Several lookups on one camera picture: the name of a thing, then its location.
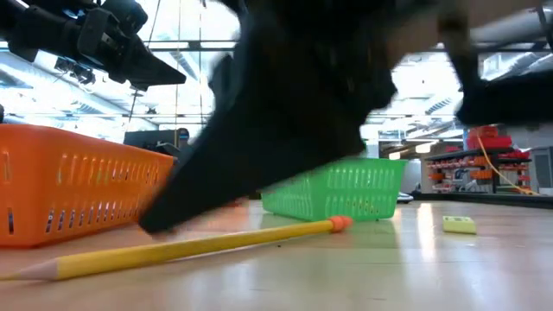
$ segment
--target pencil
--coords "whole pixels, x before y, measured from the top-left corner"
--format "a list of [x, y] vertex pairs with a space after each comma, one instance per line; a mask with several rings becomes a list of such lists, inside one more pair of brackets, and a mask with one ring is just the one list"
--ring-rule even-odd
[[287, 238], [323, 232], [341, 232], [350, 226], [352, 222], [347, 217], [334, 216], [329, 220], [262, 229], [254, 232], [233, 233], [183, 242], [135, 246], [57, 257], [44, 263], [29, 266], [16, 273], [0, 276], [0, 281], [60, 281], [117, 270], [139, 268], [169, 260], [254, 244], [275, 242]]

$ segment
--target ceiling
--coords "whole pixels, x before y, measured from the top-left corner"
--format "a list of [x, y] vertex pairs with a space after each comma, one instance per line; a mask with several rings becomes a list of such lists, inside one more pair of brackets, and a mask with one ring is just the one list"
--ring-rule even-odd
[[[213, 63], [228, 53], [216, 49], [228, 50], [233, 46], [238, 20], [213, 0], [207, 1], [206, 8], [200, 1], [161, 0], [157, 18], [157, 1], [137, 1], [149, 14], [139, 35], [155, 56], [185, 73], [187, 83], [154, 86], [135, 97], [128, 84], [113, 82], [99, 71], [95, 72], [96, 82], [92, 86], [79, 86], [76, 79], [54, 69], [56, 57], [51, 54], [39, 53], [31, 65], [4, 52], [0, 53], [0, 98], [6, 112], [27, 122], [112, 141], [122, 141], [126, 130], [175, 126], [187, 127], [192, 136], [196, 135], [213, 111], [213, 94], [207, 87]], [[551, 20], [553, 13], [547, 8], [545, 11]], [[490, 43], [525, 38], [538, 31], [537, 14], [526, 10], [473, 29], [471, 36], [477, 42]], [[513, 56], [497, 55], [482, 58], [488, 74], [498, 74], [512, 62]], [[490, 56], [500, 59], [494, 59], [492, 69], [492, 62], [484, 61]], [[454, 121], [454, 112], [462, 101], [462, 93], [458, 92], [460, 85], [445, 53], [407, 55], [394, 68], [392, 77], [397, 95], [388, 108], [375, 111], [367, 120], [383, 139], [459, 137], [461, 126]], [[129, 123], [124, 115], [130, 113], [133, 102], [135, 117]], [[157, 113], [155, 117], [147, 114], [152, 112]]]

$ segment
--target pencil eraser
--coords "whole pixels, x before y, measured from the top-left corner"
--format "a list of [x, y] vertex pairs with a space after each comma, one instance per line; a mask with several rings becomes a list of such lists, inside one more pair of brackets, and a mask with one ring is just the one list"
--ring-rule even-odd
[[444, 232], [476, 234], [476, 224], [470, 217], [443, 216]]

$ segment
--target orange basket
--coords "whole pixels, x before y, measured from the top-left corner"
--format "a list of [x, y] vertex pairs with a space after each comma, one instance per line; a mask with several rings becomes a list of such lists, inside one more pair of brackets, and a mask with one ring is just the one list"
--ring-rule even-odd
[[0, 246], [33, 247], [135, 221], [173, 157], [72, 132], [0, 125]]

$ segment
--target table surface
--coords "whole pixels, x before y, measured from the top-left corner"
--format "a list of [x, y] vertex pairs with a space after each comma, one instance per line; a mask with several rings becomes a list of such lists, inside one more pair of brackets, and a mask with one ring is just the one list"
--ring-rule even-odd
[[[477, 236], [442, 232], [469, 216]], [[288, 225], [257, 201], [197, 221], [178, 239]], [[38, 250], [0, 251], [0, 272], [66, 254], [152, 243], [127, 227]], [[0, 282], [0, 309], [551, 310], [553, 212], [457, 202], [399, 205], [349, 232], [66, 282]]]

